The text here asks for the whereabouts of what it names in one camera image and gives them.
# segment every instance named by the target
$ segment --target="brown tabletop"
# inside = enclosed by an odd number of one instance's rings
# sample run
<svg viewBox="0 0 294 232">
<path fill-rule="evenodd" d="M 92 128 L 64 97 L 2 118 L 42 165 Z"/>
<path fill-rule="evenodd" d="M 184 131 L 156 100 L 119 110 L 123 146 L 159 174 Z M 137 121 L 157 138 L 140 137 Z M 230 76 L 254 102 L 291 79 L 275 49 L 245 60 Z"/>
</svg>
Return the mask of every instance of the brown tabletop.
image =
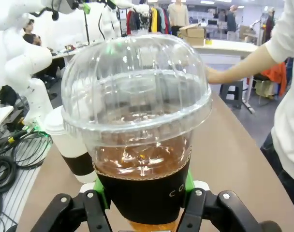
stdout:
<svg viewBox="0 0 294 232">
<path fill-rule="evenodd" d="M 216 95 L 210 117 L 194 133 L 191 172 L 194 179 L 207 182 L 214 194 L 233 190 L 259 222 L 273 220 L 283 232 L 294 232 L 294 206 L 287 193 L 255 141 Z M 55 195 L 75 197 L 80 187 L 53 146 L 29 194 L 17 232 L 29 232 Z M 114 232 L 131 229 L 114 206 L 106 213 Z M 87 232 L 86 223 L 77 231 Z M 218 230 L 204 222 L 200 231 Z"/>
</svg>

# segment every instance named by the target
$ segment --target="beige sweater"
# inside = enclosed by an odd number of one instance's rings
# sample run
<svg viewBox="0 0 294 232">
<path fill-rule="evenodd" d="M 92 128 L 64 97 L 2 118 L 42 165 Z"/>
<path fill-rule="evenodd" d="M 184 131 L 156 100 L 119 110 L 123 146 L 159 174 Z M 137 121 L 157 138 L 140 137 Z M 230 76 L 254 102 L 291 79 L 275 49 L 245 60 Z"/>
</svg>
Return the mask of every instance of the beige sweater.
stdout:
<svg viewBox="0 0 294 232">
<path fill-rule="evenodd" d="M 187 26 L 189 25 L 188 8 L 186 5 L 181 6 L 172 3 L 168 6 L 168 14 L 171 26 Z"/>
</svg>

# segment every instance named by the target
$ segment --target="yellow garment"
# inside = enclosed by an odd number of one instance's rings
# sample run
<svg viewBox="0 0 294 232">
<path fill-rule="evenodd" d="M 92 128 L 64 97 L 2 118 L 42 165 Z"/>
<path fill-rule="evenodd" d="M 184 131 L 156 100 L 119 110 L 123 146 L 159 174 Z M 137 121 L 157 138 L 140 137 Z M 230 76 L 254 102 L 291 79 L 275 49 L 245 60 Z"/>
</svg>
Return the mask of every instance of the yellow garment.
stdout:
<svg viewBox="0 0 294 232">
<path fill-rule="evenodd" d="M 151 15 L 152 15 L 152 21 L 151 21 L 151 32 L 157 32 L 158 30 L 158 23 L 157 23 L 157 18 L 158 18 L 158 12 L 156 8 L 151 8 Z"/>
</svg>

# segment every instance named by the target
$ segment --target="clear plastic lid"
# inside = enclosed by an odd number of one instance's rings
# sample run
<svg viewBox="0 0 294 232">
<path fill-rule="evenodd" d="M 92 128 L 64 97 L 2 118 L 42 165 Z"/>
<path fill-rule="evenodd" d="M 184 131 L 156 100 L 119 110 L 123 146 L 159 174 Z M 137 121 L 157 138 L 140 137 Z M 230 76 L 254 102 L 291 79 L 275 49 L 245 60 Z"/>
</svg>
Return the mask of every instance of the clear plastic lid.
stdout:
<svg viewBox="0 0 294 232">
<path fill-rule="evenodd" d="M 168 140 L 197 127 L 211 111 L 199 54 L 171 35 L 131 36 L 85 48 L 68 64 L 61 95 L 65 128 L 82 134 L 86 145 Z"/>
</svg>

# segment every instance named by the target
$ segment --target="stool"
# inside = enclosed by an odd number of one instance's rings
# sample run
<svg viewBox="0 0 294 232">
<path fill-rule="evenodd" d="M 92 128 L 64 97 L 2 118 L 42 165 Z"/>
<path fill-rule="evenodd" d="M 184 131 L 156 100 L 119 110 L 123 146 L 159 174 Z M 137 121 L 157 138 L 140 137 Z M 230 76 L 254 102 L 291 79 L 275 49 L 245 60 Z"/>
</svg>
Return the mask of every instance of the stool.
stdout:
<svg viewBox="0 0 294 232">
<path fill-rule="evenodd" d="M 234 91 L 229 90 L 231 86 L 235 87 Z M 228 94 L 233 94 L 234 100 L 227 99 Z M 237 109 L 241 109 L 243 103 L 243 81 L 235 81 L 221 85 L 219 95 L 225 103 L 233 104 Z"/>
</svg>

